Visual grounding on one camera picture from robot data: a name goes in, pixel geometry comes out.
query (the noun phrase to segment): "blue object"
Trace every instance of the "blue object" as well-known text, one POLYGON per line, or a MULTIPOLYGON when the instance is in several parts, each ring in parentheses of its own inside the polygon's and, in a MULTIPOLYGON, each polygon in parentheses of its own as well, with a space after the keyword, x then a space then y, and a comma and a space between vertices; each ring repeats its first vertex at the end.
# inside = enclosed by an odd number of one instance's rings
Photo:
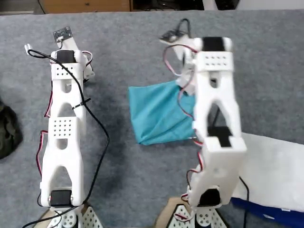
MULTIPOLYGON (((180 88, 175 81, 146 87, 129 87, 131 122, 139 144, 185 140, 194 135, 192 119, 177 104, 180 88)), ((181 106, 193 113, 195 99, 184 95, 181 106)))
POLYGON ((304 227, 304 213, 293 210, 286 211, 279 208, 264 207, 239 198, 231 198, 231 202, 259 217, 268 218, 268 220, 274 220, 293 228, 304 227))

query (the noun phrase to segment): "white cloth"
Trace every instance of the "white cloth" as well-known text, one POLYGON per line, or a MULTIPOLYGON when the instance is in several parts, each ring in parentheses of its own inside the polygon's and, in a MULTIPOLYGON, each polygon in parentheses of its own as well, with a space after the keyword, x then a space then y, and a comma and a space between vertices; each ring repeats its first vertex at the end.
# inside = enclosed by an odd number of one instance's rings
MULTIPOLYGON (((304 145, 243 133, 247 155, 239 175, 249 201, 304 212, 304 145)), ((241 181, 233 197, 246 200, 241 181)))

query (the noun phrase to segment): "cable tie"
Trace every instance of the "cable tie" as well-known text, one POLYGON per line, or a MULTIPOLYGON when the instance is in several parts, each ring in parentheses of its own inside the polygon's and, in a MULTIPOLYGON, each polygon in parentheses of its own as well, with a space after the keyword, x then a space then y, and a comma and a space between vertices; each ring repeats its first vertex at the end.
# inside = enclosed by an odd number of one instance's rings
POLYGON ((91 98, 88 98, 88 99, 86 99, 84 102, 80 102, 80 104, 78 104, 78 105, 72 107, 72 109, 74 110, 75 108, 78 108, 78 107, 80 107, 80 106, 83 106, 84 103, 87 103, 87 102, 89 102, 90 100, 91 100, 91 98))

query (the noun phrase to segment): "wooden cabinet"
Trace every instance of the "wooden cabinet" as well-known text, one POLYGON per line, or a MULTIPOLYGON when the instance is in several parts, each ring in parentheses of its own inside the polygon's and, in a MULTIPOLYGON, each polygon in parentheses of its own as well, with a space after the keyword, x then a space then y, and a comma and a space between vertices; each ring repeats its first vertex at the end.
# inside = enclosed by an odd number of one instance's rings
POLYGON ((47 13, 126 12, 130 0, 44 0, 47 13))

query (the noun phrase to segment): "teal cloth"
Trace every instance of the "teal cloth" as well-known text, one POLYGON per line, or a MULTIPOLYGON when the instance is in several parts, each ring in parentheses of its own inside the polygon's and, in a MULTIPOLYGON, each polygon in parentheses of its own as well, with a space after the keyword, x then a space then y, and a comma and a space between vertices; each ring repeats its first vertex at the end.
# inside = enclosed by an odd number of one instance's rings
MULTIPOLYGON (((175 81, 146 87, 129 87, 131 122, 139 144, 150 145, 192 137, 192 119, 177 104, 175 81)), ((181 106, 193 113, 194 97, 184 95, 181 106)))

